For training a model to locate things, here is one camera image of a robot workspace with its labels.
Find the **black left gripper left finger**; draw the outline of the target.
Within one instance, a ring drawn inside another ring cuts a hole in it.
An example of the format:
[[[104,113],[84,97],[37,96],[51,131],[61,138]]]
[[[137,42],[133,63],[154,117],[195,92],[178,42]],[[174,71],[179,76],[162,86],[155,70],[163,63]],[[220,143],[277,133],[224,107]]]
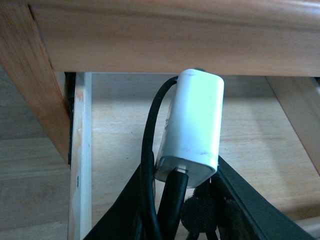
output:
[[[159,240],[154,197],[154,165],[142,163],[86,240]]]

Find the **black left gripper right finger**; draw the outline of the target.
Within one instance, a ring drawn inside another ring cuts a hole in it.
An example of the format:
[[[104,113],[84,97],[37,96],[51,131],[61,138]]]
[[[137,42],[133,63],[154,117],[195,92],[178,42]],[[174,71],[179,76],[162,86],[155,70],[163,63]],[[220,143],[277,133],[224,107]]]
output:
[[[222,240],[311,240],[312,235],[270,204],[223,158],[212,176]]]

